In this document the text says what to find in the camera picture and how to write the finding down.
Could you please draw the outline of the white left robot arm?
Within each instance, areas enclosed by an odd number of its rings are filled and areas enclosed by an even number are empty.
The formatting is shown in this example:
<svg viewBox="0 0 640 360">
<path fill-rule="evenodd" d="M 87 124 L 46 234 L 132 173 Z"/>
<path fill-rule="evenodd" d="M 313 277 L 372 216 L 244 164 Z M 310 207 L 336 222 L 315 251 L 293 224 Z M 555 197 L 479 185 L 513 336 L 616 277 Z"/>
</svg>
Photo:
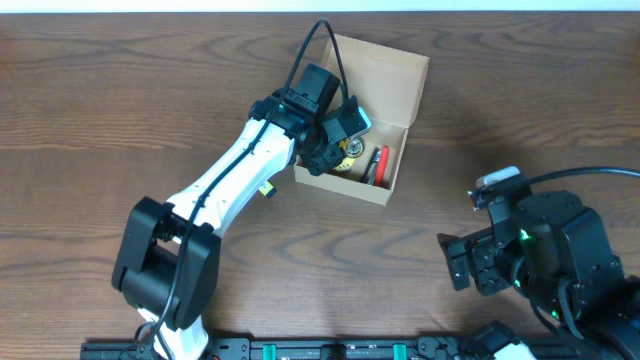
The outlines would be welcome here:
<svg viewBox="0 0 640 360">
<path fill-rule="evenodd" d="M 239 138 L 194 183 L 163 203 L 141 199 L 112 275 L 113 287 L 146 320 L 137 342 L 160 358 L 201 358 L 209 343 L 202 313 L 233 220 L 273 175 L 296 160 L 313 176 L 327 173 L 346 156 L 341 142 L 371 127 L 346 75 L 309 64 L 296 85 L 254 103 Z"/>
</svg>

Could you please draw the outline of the correction tape dispenser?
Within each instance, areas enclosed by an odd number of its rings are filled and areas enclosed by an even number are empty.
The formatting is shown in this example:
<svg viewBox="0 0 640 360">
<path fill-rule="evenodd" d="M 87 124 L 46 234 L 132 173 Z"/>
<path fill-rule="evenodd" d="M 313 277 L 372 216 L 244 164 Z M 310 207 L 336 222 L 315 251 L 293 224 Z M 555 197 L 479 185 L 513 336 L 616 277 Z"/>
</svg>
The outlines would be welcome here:
<svg viewBox="0 0 640 360">
<path fill-rule="evenodd" d="M 348 158 L 359 158 L 365 150 L 364 141 L 360 137 L 347 138 L 339 143 L 339 147 L 343 150 Z"/>
</svg>

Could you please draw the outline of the red black stapler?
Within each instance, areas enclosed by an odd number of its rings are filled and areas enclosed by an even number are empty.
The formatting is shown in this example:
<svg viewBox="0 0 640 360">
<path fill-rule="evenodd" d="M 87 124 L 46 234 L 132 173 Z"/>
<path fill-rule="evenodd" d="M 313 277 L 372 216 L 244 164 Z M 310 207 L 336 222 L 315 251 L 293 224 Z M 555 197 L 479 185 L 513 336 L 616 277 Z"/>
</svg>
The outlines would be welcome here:
<svg viewBox="0 0 640 360">
<path fill-rule="evenodd" d="M 360 182 L 379 187 L 382 185 L 384 174 L 388 165 L 390 149 L 388 146 L 381 146 L 374 149 L 364 174 Z"/>
</svg>

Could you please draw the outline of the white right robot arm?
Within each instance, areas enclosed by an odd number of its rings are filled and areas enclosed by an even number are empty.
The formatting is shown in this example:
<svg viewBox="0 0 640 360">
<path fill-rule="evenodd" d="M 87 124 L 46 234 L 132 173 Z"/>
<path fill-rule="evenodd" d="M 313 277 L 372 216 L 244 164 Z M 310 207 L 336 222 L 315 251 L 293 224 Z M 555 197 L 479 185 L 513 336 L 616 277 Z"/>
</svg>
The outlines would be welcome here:
<svg viewBox="0 0 640 360">
<path fill-rule="evenodd" d="M 469 196 L 489 227 L 466 236 L 439 234 L 452 286 L 483 296 L 512 288 L 560 343 L 583 359 L 639 356 L 639 280 L 626 276 L 600 215 L 566 190 L 535 193 L 534 184 L 612 174 L 583 167 L 529 178 L 511 166 L 485 175 Z"/>
</svg>

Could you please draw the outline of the brown cardboard box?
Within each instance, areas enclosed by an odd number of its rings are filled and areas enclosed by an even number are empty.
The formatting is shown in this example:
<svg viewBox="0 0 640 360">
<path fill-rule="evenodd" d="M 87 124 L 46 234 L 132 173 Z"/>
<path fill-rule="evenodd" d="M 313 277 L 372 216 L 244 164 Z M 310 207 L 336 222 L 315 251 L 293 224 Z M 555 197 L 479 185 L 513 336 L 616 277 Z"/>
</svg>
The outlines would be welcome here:
<svg viewBox="0 0 640 360">
<path fill-rule="evenodd" d="M 422 98 L 429 58 L 342 35 L 336 40 L 349 92 L 357 97 L 372 128 L 362 136 L 363 154 L 349 171 L 313 176 L 297 162 L 295 180 L 385 205 L 395 190 L 409 128 Z M 388 149 L 388 156 L 382 159 L 384 176 L 380 182 L 370 184 L 362 176 L 374 150 L 384 147 Z"/>
</svg>

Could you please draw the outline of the yellow sticky note pad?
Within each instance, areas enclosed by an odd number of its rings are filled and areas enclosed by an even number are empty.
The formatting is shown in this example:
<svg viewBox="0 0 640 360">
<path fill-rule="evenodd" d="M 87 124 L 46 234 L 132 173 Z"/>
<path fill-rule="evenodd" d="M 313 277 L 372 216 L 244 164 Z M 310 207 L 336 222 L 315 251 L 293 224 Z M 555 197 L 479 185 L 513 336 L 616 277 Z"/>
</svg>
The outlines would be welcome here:
<svg viewBox="0 0 640 360">
<path fill-rule="evenodd" d="M 349 172 L 355 164 L 355 158 L 345 157 L 342 162 L 333 168 L 337 173 Z"/>
</svg>

